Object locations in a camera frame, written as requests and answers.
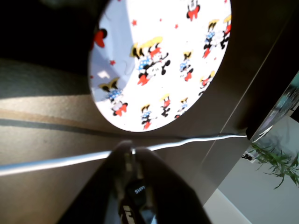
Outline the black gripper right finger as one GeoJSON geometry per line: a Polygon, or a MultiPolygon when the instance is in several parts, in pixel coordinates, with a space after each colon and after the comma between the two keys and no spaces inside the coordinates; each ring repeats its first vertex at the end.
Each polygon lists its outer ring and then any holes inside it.
{"type": "Polygon", "coordinates": [[[141,165],[146,191],[151,193],[159,224],[209,224],[195,191],[160,157],[147,148],[135,154],[141,165]]]}

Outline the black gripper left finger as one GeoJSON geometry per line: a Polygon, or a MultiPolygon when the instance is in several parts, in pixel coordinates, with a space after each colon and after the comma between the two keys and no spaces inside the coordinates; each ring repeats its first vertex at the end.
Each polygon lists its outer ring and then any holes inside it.
{"type": "Polygon", "coordinates": [[[117,209],[109,211],[109,199],[115,193],[115,179],[126,172],[125,154],[131,155],[132,146],[130,140],[116,146],[59,219],[59,224],[115,223],[117,209]]]}

